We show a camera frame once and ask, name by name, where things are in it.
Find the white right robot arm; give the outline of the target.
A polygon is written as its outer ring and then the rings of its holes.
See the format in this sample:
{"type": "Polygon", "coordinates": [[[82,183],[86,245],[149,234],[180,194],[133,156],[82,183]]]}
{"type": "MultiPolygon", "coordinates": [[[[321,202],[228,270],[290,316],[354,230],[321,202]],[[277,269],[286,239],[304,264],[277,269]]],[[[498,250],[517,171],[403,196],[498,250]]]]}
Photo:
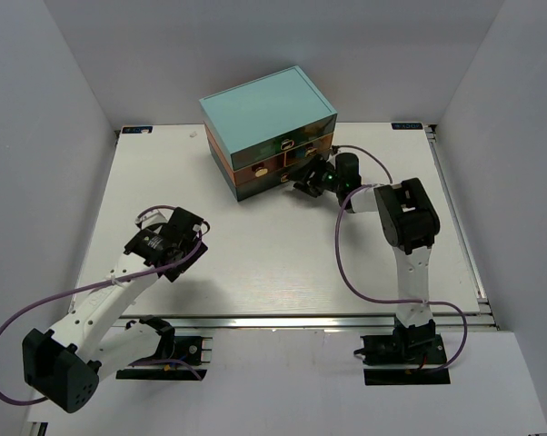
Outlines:
{"type": "Polygon", "coordinates": [[[295,176],[293,188],[313,198],[334,193],[340,213],[377,213],[396,261],[398,298],[395,320],[419,328],[433,322],[429,307],[428,268],[441,223],[422,182],[364,184],[355,154],[338,154],[331,163],[316,156],[295,176]]]}

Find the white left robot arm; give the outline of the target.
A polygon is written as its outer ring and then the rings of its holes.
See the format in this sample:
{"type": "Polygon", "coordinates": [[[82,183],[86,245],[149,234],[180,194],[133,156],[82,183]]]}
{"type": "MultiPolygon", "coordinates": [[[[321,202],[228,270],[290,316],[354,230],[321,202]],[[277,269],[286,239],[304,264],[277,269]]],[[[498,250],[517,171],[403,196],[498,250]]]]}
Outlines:
{"type": "Polygon", "coordinates": [[[99,382],[135,362],[168,362],[174,327],[147,315],[123,332],[107,333],[125,310],[158,280],[174,282],[207,250],[209,224],[181,207],[170,216],[140,217],[136,235],[124,246],[104,284],[46,332],[23,339],[25,382],[68,413],[83,408],[99,382]]]}

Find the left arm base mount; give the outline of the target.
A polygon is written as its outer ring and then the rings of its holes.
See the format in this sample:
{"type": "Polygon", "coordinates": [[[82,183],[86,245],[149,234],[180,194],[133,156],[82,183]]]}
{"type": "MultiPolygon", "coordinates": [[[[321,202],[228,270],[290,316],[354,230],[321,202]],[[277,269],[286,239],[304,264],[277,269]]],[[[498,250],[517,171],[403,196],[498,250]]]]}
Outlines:
{"type": "Polygon", "coordinates": [[[151,356],[139,358],[135,365],[117,371],[117,380],[201,382],[204,379],[205,366],[212,357],[211,337],[177,334],[173,325],[154,316],[131,320],[125,328],[145,325],[161,335],[160,344],[151,356]]]}

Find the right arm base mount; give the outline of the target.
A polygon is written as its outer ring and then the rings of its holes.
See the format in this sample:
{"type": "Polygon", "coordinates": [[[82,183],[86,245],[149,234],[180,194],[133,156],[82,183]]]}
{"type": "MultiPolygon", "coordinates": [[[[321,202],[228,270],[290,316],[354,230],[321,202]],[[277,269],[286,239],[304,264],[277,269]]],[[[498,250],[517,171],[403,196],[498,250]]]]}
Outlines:
{"type": "Polygon", "coordinates": [[[436,368],[447,363],[447,355],[440,334],[434,342],[421,346],[408,355],[398,347],[392,335],[361,337],[362,347],[353,356],[363,361],[366,386],[428,386],[449,385],[449,370],[436,368]]]}

